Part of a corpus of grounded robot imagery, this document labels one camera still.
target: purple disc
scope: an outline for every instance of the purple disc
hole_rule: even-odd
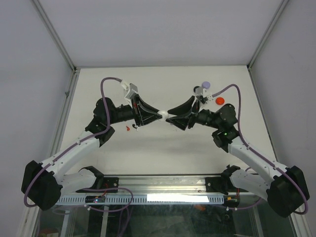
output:
[[[209,89],[211,87],[211,83],[209,83],[208,81],[204,81],[202,83],[202,87],[205,89]]]

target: purple object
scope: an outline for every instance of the purple object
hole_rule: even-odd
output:
[[[204,89],[209,89],[209,88],[211,87],[211,83],[209,83],[208,81],[204,81],[204,82],[202,83],[202,87],[203,87]]]

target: bright white light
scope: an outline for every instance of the bright white light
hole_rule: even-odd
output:
[[[147,201],[209,202],[207,196],[182,194],[147,194]]]

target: perforated metal strip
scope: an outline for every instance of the perforated metal strip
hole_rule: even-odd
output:
[[[58,200],[56,205],[84,205],[86,195],[65,195]],[[223,195],[207,195],[209,202],[200,204],[223,204]],[[89,205],[124,205],[130,202],[128,195],[108,195],[105,202],[93,203]],[[170,201],[147,201],[147,195],[134,195],[132,205],[171,205],[171,204],[192,204],[190,202],[170,202]]]

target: orange disc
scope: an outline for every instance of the orange disc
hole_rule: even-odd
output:
[[[223,97],[216,98],[216,104],[223,105],[225,103],[225,100]]]

